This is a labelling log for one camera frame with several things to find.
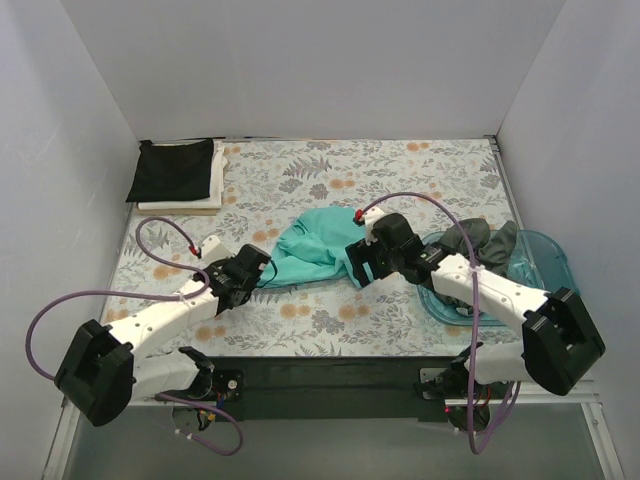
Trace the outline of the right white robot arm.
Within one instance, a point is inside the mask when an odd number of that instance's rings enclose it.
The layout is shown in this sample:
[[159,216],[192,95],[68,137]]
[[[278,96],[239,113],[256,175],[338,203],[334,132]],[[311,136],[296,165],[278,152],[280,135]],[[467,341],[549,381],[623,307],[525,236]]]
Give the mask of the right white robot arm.
[[346,253],[361,286],[398,273],[494,317],[520,336],[495,345],[473,341],[426,384],[431,395],[458,392],[471,398],[497,382],[532,382],[565,396],[604,355],[604,340],[575,291],[524,286],[439,242],[425,244],[398,213],[359,211],[354,222],[364,227],[365,236]]

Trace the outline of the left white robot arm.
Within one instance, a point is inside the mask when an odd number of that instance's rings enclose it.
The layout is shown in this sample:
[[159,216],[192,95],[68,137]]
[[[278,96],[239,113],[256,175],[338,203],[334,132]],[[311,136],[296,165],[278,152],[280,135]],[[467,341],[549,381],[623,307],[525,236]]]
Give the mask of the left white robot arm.
[[54,384],[94,426],[114,420],[129,403],[165,392],[200,400],[209,395],[215,366],[193,347],[157,357],[183,331],[245,304],[270,257],[246,244],[231,254],[209,248],[210,264],[194,273],[170,301],[157,301],[122,320],[82,324],[54,376]]

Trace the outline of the teal t shirt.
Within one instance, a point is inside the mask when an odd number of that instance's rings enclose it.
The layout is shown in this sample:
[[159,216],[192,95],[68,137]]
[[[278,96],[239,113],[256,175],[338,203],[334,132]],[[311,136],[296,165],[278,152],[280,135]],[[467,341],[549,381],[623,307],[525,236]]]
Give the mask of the teal t shirt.
[[260,286],[280,288],[349,278],[359,287],[346,248],[364,239],[355,210],[330,206],[301,213],[277,239]]

